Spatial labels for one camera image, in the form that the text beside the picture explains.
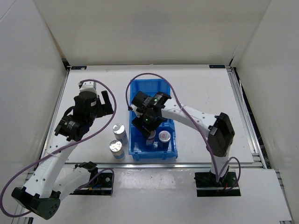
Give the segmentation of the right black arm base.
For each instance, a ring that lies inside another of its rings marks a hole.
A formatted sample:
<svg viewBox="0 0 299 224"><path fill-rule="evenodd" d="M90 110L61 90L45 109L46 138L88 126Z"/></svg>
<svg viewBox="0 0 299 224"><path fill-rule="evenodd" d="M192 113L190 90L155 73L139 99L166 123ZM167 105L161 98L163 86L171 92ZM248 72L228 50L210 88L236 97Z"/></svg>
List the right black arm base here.
<svg viewBox="0 0 299 224"><path fill-rule="evenodd" d="M197 197L241 196L234 171L227 172L219 182L216 182L215 175L211 172L196 172L194 180Z"/></svg>

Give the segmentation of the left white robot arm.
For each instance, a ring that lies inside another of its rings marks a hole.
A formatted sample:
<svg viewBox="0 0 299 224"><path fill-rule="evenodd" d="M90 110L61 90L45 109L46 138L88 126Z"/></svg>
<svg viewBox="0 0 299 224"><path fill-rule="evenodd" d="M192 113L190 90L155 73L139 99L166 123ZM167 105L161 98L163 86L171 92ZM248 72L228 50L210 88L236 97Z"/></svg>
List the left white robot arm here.
<svg viewBox="0 0 299 224"><path fill-rule="evenodd" d="M93 162L74 167L67 177L57 180L72 151L89 132L96 118L114 116L107 91L102 91L102 104L96 90L83 90L74 97L75 105L68 108L56 129L47 156L37 161L38 166L23 187L16 187L11 196L28 211L49 220L57 212L61 201L74 191L96 185L100 171Z"/></svg>

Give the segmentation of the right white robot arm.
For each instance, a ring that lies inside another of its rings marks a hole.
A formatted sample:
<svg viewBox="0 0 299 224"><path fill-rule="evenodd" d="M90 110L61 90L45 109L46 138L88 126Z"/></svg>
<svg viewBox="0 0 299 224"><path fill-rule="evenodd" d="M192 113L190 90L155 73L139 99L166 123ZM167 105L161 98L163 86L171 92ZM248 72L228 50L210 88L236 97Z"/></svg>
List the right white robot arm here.
<svg viewBox="0 0 299 224"><path fill-rule="evenodd" d="M146 138L169 119L198 131L211 155L211 184L219 187L226 182L228 154L235 136L227 114L222 112L213 115L198 111L162 92L150 96L139 91L128 105L128 109L136 115L132 124Z"/></svg>

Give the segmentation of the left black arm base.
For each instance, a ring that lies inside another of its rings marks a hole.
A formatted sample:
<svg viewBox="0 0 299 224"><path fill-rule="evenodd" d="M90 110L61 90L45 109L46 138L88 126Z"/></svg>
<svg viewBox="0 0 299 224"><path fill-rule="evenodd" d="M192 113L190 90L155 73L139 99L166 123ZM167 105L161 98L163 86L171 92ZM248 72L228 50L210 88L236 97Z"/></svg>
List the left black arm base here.
<svg viewBox="0 0 299 224"><path fill-rule="evenodd" d="M106 168L87 187L77 189L70 195L81 196L111 196L114 190L114 170Z"/></svg>

